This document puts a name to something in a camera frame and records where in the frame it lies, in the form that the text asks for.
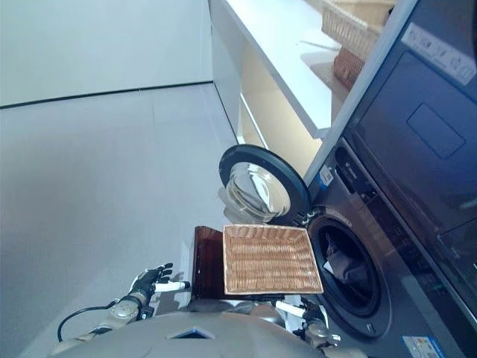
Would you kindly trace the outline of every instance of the woven basket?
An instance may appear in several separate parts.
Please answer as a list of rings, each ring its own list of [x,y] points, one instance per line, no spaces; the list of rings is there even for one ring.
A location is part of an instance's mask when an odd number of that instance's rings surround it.
[[[366,60],[394,4],[394,0],[323,0],[321,30]]]
[[[364,61],[342,48],[333,62],[333,74],[344,86],[351,90],[364,66]]]

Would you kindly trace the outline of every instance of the wicker tray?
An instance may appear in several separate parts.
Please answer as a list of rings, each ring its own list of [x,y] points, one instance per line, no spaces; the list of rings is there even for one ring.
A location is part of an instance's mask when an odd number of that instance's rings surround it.
[[[225,293],[323,293],[305,229],[271,225],[224,227]]]
[[[322,32],[366,60],[394,0],[323,0]]]

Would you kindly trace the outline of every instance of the open washer door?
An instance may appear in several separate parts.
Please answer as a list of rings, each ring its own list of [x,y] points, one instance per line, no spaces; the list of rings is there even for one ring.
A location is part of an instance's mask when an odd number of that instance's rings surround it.
[[[224,213],[234,223],[298,226],[309,211],[303,179],[271,151],[235,145],[222,156],[219,173]]]

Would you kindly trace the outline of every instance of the white shelf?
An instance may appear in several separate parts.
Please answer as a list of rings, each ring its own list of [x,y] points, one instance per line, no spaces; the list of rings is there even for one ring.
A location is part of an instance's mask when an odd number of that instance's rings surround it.
[[[323,138],[332,123],[332,91],[301,58],[337,54],[339,44],[320,31],[321,15],[304,0],[222,1],[307,131]]]

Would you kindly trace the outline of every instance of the washing machine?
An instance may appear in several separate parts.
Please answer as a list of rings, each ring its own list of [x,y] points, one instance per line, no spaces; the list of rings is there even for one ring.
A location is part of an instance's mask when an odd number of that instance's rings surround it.
[[[307,298],[369,357],[477,357],[475,13],[413,1],[309,185],[254,145],[221,159],[228,216],[307,227],[324,287]]]

